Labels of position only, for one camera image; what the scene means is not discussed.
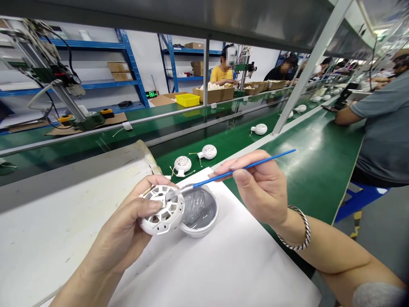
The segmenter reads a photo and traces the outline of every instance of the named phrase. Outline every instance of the worker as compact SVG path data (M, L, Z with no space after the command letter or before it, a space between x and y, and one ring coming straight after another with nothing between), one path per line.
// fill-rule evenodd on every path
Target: worker
M386 306L379 302L392 306L402 298L404 283L339 230L306 217L311 230L307 236L301 215L287 207L286 179L274 160L243 169L268 157L267 152L256 150L223 163L210 177L233 170L233 178L249 212L259 222L270 225L288 246L302 246L298 254L320 272L343 306ZM51 307L108 305L125 270L138 259L151 239L137 222L139 217L151 216L162 207L161 202L139 198L151 185L175 186L160 175L147 176L138 183L102 227Z
M335 124L367 119L351 181L391 188L409 185L409 61L395 68L396 79L339 111Z
M315 67L314 72L312 73L312 78L321 76L331 62L332 58L325 58L321 64Z
M237 80L233 78L233 71L227 63L227 52L231 45L226 45L222 50L222 58L220 59L221 64L212 69L210 75L210 82L217 85L237 84Z
M290 53L286 57L283 63L272 70L265 76L264 81L267 80L286 80L286 85L291 83L294 78L294 74L298 68L298 56L294 53Z

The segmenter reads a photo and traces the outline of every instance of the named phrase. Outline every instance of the yellow plastic crate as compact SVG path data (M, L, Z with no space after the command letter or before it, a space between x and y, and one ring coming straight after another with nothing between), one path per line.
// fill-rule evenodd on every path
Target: yellow plastic crate
M199 105L200 97L193 95L193 94L182 94L182 95L175 95L176 103L184 106L184 107L194 107L195 105Z

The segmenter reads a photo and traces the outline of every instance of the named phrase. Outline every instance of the hand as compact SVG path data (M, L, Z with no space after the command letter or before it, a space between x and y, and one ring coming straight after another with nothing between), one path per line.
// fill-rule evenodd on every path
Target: hand
M256 150L238 159L226 161L209 177L235 170L233 178L249 212L258 221L274 228L286 220L288 213L287 182L283 172L274 160L248 170L242 169L251 163L269 157L267 152Z
M139 258L152 238L137 221L160 210L162 203L140 198L151 185L175 184L162 175L142 179L102 226L83 263L93 273L123 273Z

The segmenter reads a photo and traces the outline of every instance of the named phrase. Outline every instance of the silver bracelet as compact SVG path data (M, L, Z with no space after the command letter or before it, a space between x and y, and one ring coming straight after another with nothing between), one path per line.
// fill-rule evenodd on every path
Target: silver bracelet
M301 215L301 217L302 217L302 219L304 221L304 225L305 225L305 241L304 241L304 243L302 245L291 246L280 235L278 235L278 237L280 238L281 242L286 247L288 247L289 249L297 252L297 251L306 249L307 246L310 244L310 242L311 242L311 229L310 229L310 225L308 224L307 217L305 217L304 213L302 213L300 209L298 209L297 207L292 206L292 205L287 205L287 206L288 206L288 208L293 209L295 212L297 212L299 215Z

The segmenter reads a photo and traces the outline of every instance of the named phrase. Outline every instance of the white wall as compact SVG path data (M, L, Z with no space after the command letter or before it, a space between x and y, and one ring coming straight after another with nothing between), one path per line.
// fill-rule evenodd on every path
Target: white wall
M79 24L47 22L49 25L60 26L66 33L68 39L81 40L78 30L84 29L89 32L94 41L118 42L114 29L95 26L84 26ZM13 27L21 27L18 21L12 21ZM156 83L156 88L160 94L168 93L166 78L163 69L158 36L155 33L127 31L128 38L132 47L133 54L138 66L138 70L146 91L154 90L152 76ZM203 39L189 38L181 36L172 36L173 44L179 43L185 45L190 42L204 43ZM210 41L211 50L222 50L223 42ZM59 51L61 60L68 65L68 51ZM250 61L255 62L257 71L253 74L251 81L263 80L265 75L274 68L277 61L279 50L253 47ZM22 54L13 48L0 47L0 56L22 56ZM113 78L107 66L108 61L124 61L121 52L106 51L72 51L73 67L84 83L99 83L112 81ZM202 55L181 56L176 55L176 71L192 72L190 62L202 61ZM167 68L171 68L170 56L165 56ZM210 57L209 69L220 64L220 57ZM8 82L28 82L30 79L18 71L9 70L0 62L0 83ZM192 89L203 84L202 81L182 81L179 82L179 92L192 92ZM173 82L171 81L170 90L172 91ZM58 102L58 98L52 94L58 108L64 105ZM28 101L32 96L14 96L4 97L2 101L6 103L16 113L29 113L31 110L26 108ZM87 108L108 106L118 104L123 100L139 101L139 97L133 86L114 87L106 89L87 90L86 95L82 97L79 104L84 104ZM49 106L48 97L43 96L38 100L38 104L43 107Z

